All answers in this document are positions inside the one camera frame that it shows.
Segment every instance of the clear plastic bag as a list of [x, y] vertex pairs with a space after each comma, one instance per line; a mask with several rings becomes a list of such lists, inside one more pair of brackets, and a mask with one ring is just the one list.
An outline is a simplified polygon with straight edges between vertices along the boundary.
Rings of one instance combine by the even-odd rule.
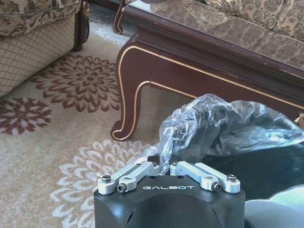
[[304, 142], [304, 131], [285, 115], [249, 101], [228, 103], [207, 94], [176, 109], [162, 122], [160, 142], [144, 157], [160, 155], [161, 175], [172, 155], [200, 162], [206, 155], [228, 156]]

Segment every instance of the gold trim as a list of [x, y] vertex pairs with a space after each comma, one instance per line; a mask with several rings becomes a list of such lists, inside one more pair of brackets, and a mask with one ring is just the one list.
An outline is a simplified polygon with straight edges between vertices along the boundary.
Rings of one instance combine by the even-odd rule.
[[150, 84], [154, 84], [154, 85], [156, 85], [156, 86], [163, 87], [163, 88], [168, 89], [168, 90], [172, 90], [172, 91], [174, 91], [174, 92], [176, 92], [176, 93], [183, 94], [183, 95], [185, 95], [185, 96], [189, 96], [189, 97], [192, 97], [192, 98], [194, 98], [194, 99], [195, 99], [195, 98], [198, 98], [197, 96], [194, 96], [194, 95], [191, 95], [191, 94], [187, 94], [187, 93], [182, 92], [182, 91], [180, 91], [180, 90], [173, 89], [173, 88], [171, 88], [171, 87], [168, 87], [168, 86], [165, 86], [165, 85], [162, 85], [162, 84], [153, 82], [153, 81], [151, 81]]
[[272, 99], [275, 99], [275, 100], [277, 100], [277, 101], [280, 101], [280, 102], [289, 104], [289, 105], [291, 105], [291, 106], [294, 106], [294, 107], [297, 107], [297, 108], [301, 108], [301, 109], [304, 110], [304, 107], [303, 107], [303, 106], [300, 106], [300, 105], [298, 105], [298, 104], [289, 102], [289, 101], [284, 100], [284, 99], [281, 99], [281, 98], [279, 98], [279, 97], [276, 97], [276, 96], [267, 94], [267, 93], [265, 93], [265, 92], [262, 92], [262, 91], [259, 91], [259, 90], [250, 88], [250, 87], [248, 87], [248, 86], [246, 86], [246, 85], [242, 85], [242, 84], [240, 84], [240, 83], [236, 83], [236, 82], [231, 81], [231, 80], [229, 80], [229, 79], [226, 79], [226, 78], [220, 77], [220, 76], [218, 76], [218, 75], [209, 73], [209, 72], [207, 72], [207, 71], [205, 71], [205, 70], [201, 70], [201, 69], [199, 69], [199, 68], [190, 66], [190, 65], [188, 65], [188, 64], [185, 64], [185, 63], [182, 63], [182, 62], [180, 62], [180, 61], [171, 59], [171, 58], [169, 58], [169, 57], [166, 57], [166, 56], [162, 56], [162, 55], [156, 54], [156, 53], [154, 53], [154, 52], [152, 52], [152, 51], [149, 51], [149, 50], [146, 50], [146, 49], [144, 49], [144, 48], [142, 48], [142, 47], [129, 46], [128, 48], [126, 48], [126, 49], [123, 51], [123, 53], [122, 53], [122, 55], [121, 55], [121, 57], [120, 57], [120, 60], [119, 60], [119, 63], [118, 63], [118, 69], [117, 69], [117, 70], [118, 70], [119, 82], [120, 82], [120, 88], [121, 88], [121, 94], [122, 94], [122, 100], [123, 100], [123, 106], [122, 106], [122, 108], [123, 108], [123, 124], [122, 124], [121, 129], [115, 130], [115, 131], [112, 132], [112, 137], [115, 138], [116, 140], [125, 140], [125, 139], [127, 139], [127, 138], [132, 134], [132, 132], [133, 132], [133, 130], [134, 130], [135, 122], [136, 122], [137, 95], [138, 95], [138, 92], [139, 92], [139, 90], [141, 89], [142, 86], [144, 86], [144, 85], [150, 83], [150, 84], [154, 84], [154, 85], [157, 85], [157, 86], [159, 86], [159, 87], [166, 88], [166, 89], [168, 89], [168, 90], [174, 91], [174, 92], [179, 93], [179, 94], [183, 94], [183, 95], [186, 95], [186, 96], [189, 96], [189, 97], [192, 97], [192, 98], [197, 98], [197, 97], [194, 96], [194, 95], [187, 94], [187, 93], [185, 93], [185, 92], [182, 92], [182, 91], [180, 91], [180, 90], [171, 88], [171, 87], [166, 86], [166, 85], [162, 85], [162, 84], [159, 84], [159, 83], [156, 83], [156, 82], [153, 82], [153, 81], [150, 81], [150, 82], [149, 82], [149, 81], [144, 81], [144, 82], [142, 82], [140, 85], [138, 85], [138, 87], [137, 87], [137, 89], [136, 89], [136, 92], [135, 92], [135, 99], [134, 99], [134, 119], [133, 119], [133, 125], [132, 125], [132, 128], [131, 128], [131, 131], [129, 132], [129, 134], [128, 134], [126, 137], [124, 137], [124, 138], [122, 138], [122, 139], [116, 138], [116, 137], [114, 136], [114, 133], [116, 133], [116, 132], [121, 132], [121, 131], [123, 130], [123, 128], [124, 128], [124, 123], [125, 123], [125, 100], [124, 100], [124, 89], [123, 89], [123, 84], [122, 84], [122, 79], [121, 79], [121, 64], [122, 64], [122, 61], [123, 61], [123, 58], [124, 58], [125, 54], [126, 54], [130, 49], [133, 49], [133, 48], [138, 49], [138, 50], [143, 51], [143, 52], [146, 52], [146, 53], [149, 53], [149, 54], [151, 54], [151, 55], [160, 57], [160, 58], [162, 58], [162, 59], [168, 60], [168, 61], [170, 61], [170, 62], [176, 63], [176, 64], [178, 64], [178, 65], [181, 65], [181, 66], [184, 66], [184, 67], [193, 69], [193, 70], [195, 70], [195, 71], [201, 72], [201, 73], [206, 74], [206, 75], [208, 75], [208, 76], [215, 77], [215, 78], [220, 79], [220, 80], [222, 80], [222, 81], [225, 81], [225, 82], [234, 84], [234, 85], [239, 86], [239, 87], [242, 87], [242, 88], [244, 88], [244, 89], [247, 89], [247, 90], [256, 92], [256, 93], [258, 93], [258, 94], [261, 94], [261, 95], [264, 95], [264, 96], [267, 96], [267, 97], [270, 97], [270, 98], [272, 98]]

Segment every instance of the table leg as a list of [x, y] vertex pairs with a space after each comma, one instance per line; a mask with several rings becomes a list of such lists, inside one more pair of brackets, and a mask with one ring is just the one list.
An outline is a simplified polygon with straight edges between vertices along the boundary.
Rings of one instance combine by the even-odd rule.
[[116, 77], [121, 99], [121, 120], [114, 124], [111, 136], [120, 141], [128, 139], [137, 126], [141, 90], [143, 86], [150, 84], [158, 59], [158, 56], [150, 55], [134, 47], [130, 45], [123, 47], [116, 64]]
[[122, 34], [122, 32], [123, 32], [123, 28], [121, 27], [121, 20], [123, 18], [122, 10], [123, 10], [124, 6], [126, 6], [125, 0], [120, 0], [118, 10], [116, 12], [114, 22], [113, 22], [113, 31], [119, 35]]

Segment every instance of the beige carpet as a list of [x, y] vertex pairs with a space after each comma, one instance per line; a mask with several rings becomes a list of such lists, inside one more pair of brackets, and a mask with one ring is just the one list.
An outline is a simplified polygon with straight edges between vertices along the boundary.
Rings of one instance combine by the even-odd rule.
[[113, 140], [120, 118], [114, 64], [134, 28], [125, 21], [124, 34], [115, 35], [112, 12], [92, 4], [90, 11], [82, 51], [0, 99], [0, 227], [95, 227], [98, 173], [113, 173], [157, 142], [162, 120], [190, 101], [145, 87], [135, 135]]

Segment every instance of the floral rug pattern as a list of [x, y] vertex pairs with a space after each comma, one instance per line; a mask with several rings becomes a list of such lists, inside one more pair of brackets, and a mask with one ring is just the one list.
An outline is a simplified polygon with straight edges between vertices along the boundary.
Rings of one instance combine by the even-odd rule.
[[67, 55], [31, 80], [44, 98], [89, 113], [119, 110], [115, 63], [98, 57]]
[[51, 122], [48, 105], [31, 98], [13, 98], [0, 101], [0, 132], [18, 135], [34, 132]]

